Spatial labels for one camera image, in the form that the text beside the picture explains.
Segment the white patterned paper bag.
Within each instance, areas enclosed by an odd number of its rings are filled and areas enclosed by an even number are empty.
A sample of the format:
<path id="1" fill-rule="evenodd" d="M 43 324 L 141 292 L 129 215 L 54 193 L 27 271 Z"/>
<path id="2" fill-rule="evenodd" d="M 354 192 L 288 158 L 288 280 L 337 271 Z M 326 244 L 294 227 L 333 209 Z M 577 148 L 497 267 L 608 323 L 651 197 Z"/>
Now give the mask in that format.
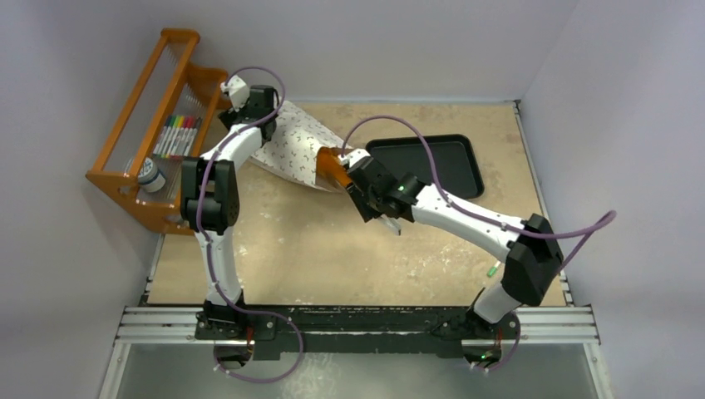
<path id="1" fill-rule="evenodd" d="M 316 156 L 320 147 L 341 150 L 343 138 L 291 101 L 285 101 L 276 117 L 277 128 L 270 142 L 249 160 L 278 177 L 317 190 Z"/>

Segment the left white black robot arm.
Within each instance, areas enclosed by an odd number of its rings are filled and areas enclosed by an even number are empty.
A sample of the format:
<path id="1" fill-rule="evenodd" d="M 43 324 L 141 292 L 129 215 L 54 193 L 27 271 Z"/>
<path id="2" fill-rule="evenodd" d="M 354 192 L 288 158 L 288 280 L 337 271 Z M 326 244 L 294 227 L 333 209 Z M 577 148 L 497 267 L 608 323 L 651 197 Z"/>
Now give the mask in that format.
<path id="1" fill-rule="evenodd" d="M 243 100 L 218 114 L 228 135 L 203 155 L 187 156 L 181 164 L 180 215 L 195 232 L 209 279 L 197 320 L 202 328 L 215 325 L 229 340 L 241 338 L 248 328 L 246 315 L 234 308 L 243 293 L 233 248 L 240 212 L 236 173 L 271 140 L 279 104 L 274 87 L 252 86 Z"/>

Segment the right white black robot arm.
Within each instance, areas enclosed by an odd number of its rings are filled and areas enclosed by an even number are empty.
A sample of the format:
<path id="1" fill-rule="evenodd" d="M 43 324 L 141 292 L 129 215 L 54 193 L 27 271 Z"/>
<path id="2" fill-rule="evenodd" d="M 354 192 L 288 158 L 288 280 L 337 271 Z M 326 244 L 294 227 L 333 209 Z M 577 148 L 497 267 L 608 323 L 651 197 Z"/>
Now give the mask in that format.
<path id="1" fill-rule="evenodd" d="M 538 306 L 564 261 L 550 222 L 498 214 L 450 195 L 415 175 L 396 178 L 365 150 L 341 157 L 351 180 L 346 190 L 364 221 L 377 219 L 395 235 L 400 220 L 446 231 L 474 244 L 504 264 L 500 282 L 478 294 L 466 326 L 478 338 L 489 337 L 500 320 L 522 305 Z"/>

